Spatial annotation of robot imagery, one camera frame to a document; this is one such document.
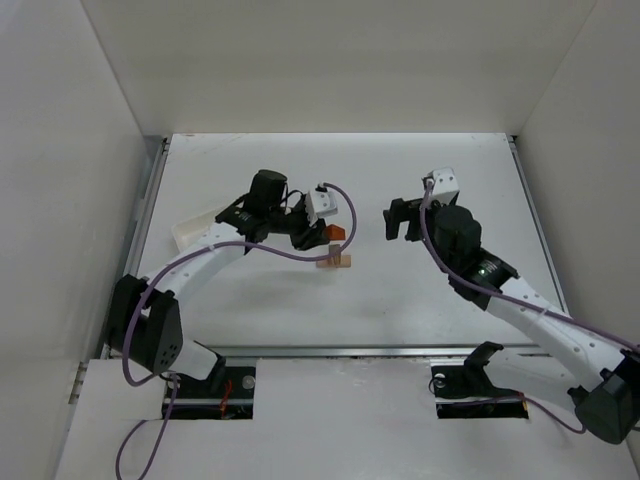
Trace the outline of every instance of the wall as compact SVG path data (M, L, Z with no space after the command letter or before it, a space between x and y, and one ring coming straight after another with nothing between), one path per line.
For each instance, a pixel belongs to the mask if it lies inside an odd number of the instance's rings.
M520 131L594 0L83 0L143 131Z
M49 477L145 162L78 0L0 2L0 464Z
M638 58L640 3L599 1L518 148L572 313L640 343Z

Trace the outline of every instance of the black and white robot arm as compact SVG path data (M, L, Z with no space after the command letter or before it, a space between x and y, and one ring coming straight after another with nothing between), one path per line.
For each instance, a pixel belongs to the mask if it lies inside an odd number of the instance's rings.
M284 175L260 170L249 192L218 214L193 245L155 271L120 279L109 309L107 344L123 352L129 323L139 315L130 341L131 360L154 375L171 371L215 389L224 358L184 335L180 306L220 270L249 253L251 248L242 245L244 242L257 244L270 233L279 233L289 235L296 250L329 243L324 218L338 212L335 194L318 186L301 194L292 208L286 208L285 189ZM228 242L231 245L224 248L211 248ZM141 295L156 278L159 281L144 309L136 312Z
M480 224L456 205L459 188L452 169L435 170L423 183L425 198L396 199L384 211L387 240L397 238L400 224L408 222L405 239L425 243L460 296L514 326L550 355L523 357L486 342L465 361L468 381L480 391L507 388L552 402L573 412L602 440L622 442L640 419L637 351L549 316L566 317L513 267L481 247Z

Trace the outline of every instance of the purple cable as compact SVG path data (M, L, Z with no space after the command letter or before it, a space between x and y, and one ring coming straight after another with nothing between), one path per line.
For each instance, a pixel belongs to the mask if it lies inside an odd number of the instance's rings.
M538 305L525 302L524 300L520 300L518 298L514 298L509 295L504 295L500 292L494 292L493 290L489 290L488 288L484 288L474 283L468 282L464 278L457 275L438 256L438 253L436 252L436 249L433 246L433 243L431 242L431 238L429 237L429 230L427 229L427 220L426 220L425 214L426 214L427 205L429 202L429 197L431 196L432 191L433 191L433 182L428 181L426 190L424 192L424 198L422 199L422 203L420 204L420 228L422 229L422 243L424 243L424 246L427 247L429 254L431 254L431 257L436 262L436 265L438 265L441 271L449 275L451 278L453 278L457 283L459 283L463 287L470 288L471 290L475 290L476 292L481 293L483 295L489 295L491 297L499 298L501 300L514 303L521 307L528 308L529 310L533 310L534 312L542 313L547 317L551 317L556 320L560 320L561 322L565 322L570 325L582 328L583 330L587 330L589 332L598 334L603 338L606 338L608 340L611 340L612 342L625 346L626 348L628 348L633 352L640 353L640 349L638 349L637 345L635 345L632 342L629 342L628 340L625 340L624 338L618 337L617 335L606 332L605 330L602 330L597 327L592 327L591 325L587 325L586 323L579 320L575 320L571 317L568 317L567 315L551 312L543 307L539 307Z
M340 195L342 195L342 197L347 202L347 205L349 206L349 210L351 211L351 221L352 221L351 233L349 234L349 237L345 240L345 242L342 245L340 245L340 248L338 248L336 251L334 251L332 253L329 253L329 254L325 254L325 255L319 255L317 257L305 257L305 256L302 256L302 255L295 255L293 253L283 252L281 250L277 250L275 248L267 247L266 245L260 245L260 244L257 244L257 243L241 242L241 241L220 242L220 243L216 243L214 245L208 246L208 247L204 247L204 248L202 248L200 250L197 250L197 251L195 251L193 253L190 253L188 255L185 255L184 257L179 258L178 260L176 260L173 263L170 263L169 265L164 267L160 271L160 273L158 273L158 275L156 275L156 277L154 279L152 279L149 282L149 285L148 285L147 289L140 296L140 300L138 301L138 304L136 305L136 308L133 311L133 315L131 316L131 320L129 321L129 326L127 327L127 332L126 332L126 334L124 336L124 342L123 342L123 346L122 346L122 372L124 373L124 378L127 380L127 383L129 385L131 385L133 387L139 387L140 385L144 385L149 380L151 380L152 378L155 377L155 375L151 374L151 375L148 375L148 376L144 377L142 380L135 380L131 376L131 370L129 369L129 352L131 350L131 341L133 339L133 332L134 332L134 330L136 328L136 324L138 323L138 320L140 320L140 315L142 314L142 310L144 309L144 306L146 305L147 300L149 299L149 296L151 296L151 293L153 292L153 289L160 282L160 280L167 273L169 273L171 270L173 270L175 267L177 267L179 265L182 265L183 263L186 263L189 260L192 260L192 259L194 259L196 257L199 257L200 255L203 255L205 253L209 253L213 249L222 248L222 247L255 248L256 250L262 250L264 252L273 253L274 255L278 255L280 257L288 258L290 260L297 260L297 261L300 261L300 262L319 262L319 261L322 261L322 260L328 260L330 258L335 257L336 255L339 255L349 245L351 245L351 242L353 241L353 238L356 235L356 229L358 227L358 218L356 216L356 209L355 209L355 207L353 205L353 202L351 201L351 198L349 198L349 195L347 195L347 192L342 190L340 187L338 187L336 185L333 185L331 183L324 183L324 186L325 187L329 187L329 188L335 190L336 192L338 192Z
M572 427L571 425L566 423L564 420L562 420L555 413L553 413L551 410L549 410L547 407L545 407L544 405L542 405L538 401L533 400L532 398L529 398L529 397L524 397L524 396L519 396L519 395L514 395L512 397L490 398L488 400L476 400L476 401L473 401L473 402L456 402L456 403L452 403L451 405L457 405L459 407L474 407L476 405L478 405L478 406L480 406L480 405L493 405L493 404L496 404L496 403L500 403L503 400L508 400L508 401L525 400L526 402L530 403L531 405L535 405L536 407L538 407L540 410L542 410L549 417L551 417L553 420L558 422L560 425L562 425L564 428L566 428L570 432L573 432L573 433L578 434L578 435L582 435L587 431L586 427L584 427L584 426L582 428L580 428L580 429Z
M162 426L160 427L160 432L158 433L158 438L156 438L156 443L153 446L153 450L151 451L151 455L149 455L149 460L147 461L147 466L144 467L142 471L142 475L138 477L138 480L142 480L147 476L151 465L153 464L153 459L156 457L156 453L158 452L158 447L160 446L160 441L164 435L164 431L167 428L167 424L169 423L169 418L171 418L171 410L173 410L173 404L176 401L176 396L178 395L178 376L175 373L171 374L171 381L173 382L173 388L171 390L171 401L167 406L167 411L164 414L164 419L162 420ZM118 454L116 455L116 477L118 480L123 480L122 473L120 472L120 460L122 458L122 453L124 452L124 447L127 446L127 442L133 436L134 433L148 420L140 420L135 427L131 429L131 431L127 434L127 436L122 441L122 445L118 449Z

